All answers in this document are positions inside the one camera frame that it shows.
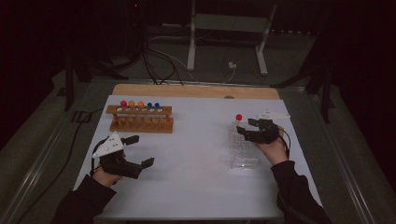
robotic hand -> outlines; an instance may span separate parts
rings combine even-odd
[[[236,130],[245,136],[246,141],[271,144],[279,137],[279,128],[271,119],[248,119],[247,122],[251,126],[259,127],[259,130],[247,131],[237,126]]]
[[[138,135],[120,138],[117,132],[100,141],[92,153],[91,175],[94,171],[93,161],[99,157],[100,164],[106,173],[137,179],[144,169],[149,168],[154,163],[154,158],[142,161],[141,164],[132,163],[124,159],[123,146],[128,146],[138,141]]]

small red ball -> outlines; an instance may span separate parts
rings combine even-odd
[[[237,114],[235,117],[236,120],[241,120],[242,119],[242,115],[241,114]]]

wooden test tube rack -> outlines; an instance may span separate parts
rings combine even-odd
[[[172,106],[161,110],[146,107],[109,105],[107,114],[113,115],[110,131],[122,133],[171,133],[173,131]]]

metal stand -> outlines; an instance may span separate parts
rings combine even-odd
[[[265,42],[271,30],[272,20],[276,12],[276,5],[272,6],[271,13],[268,18],[250,18],[250,17],[234,17],[221,15],[206,15],[197,14],[195,12],[195,0],[191,2],[191,36],[189,58],[187,60],[187,69],[194,70],[195,62],[195,29],[210,29],[210,30],[226,30],[226,31],[244,31],[262,33],[262,42],[256,46],[257,62],[260,67],[260,74],[262,76],[268,75],[267,66],[265,65],[262,51]],[[232,24],[231,29],[226,29],[227,24]]]

person's arm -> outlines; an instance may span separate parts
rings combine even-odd
[[[256,146],[273,165],[271,170],[279,188],[277,206],[285,214],[285,223],[332,223],[313,198],[306,177],[295,172],[294,161],[289,161],[283,141],[278,138],[271,144]]]
[[[118,180],[120,176],[105,173],[102,168],[93,177],[86,175],[78,188],[61,200],[51,224],[93,223],[93,218],[103,212],[116,194],[110,187]]]

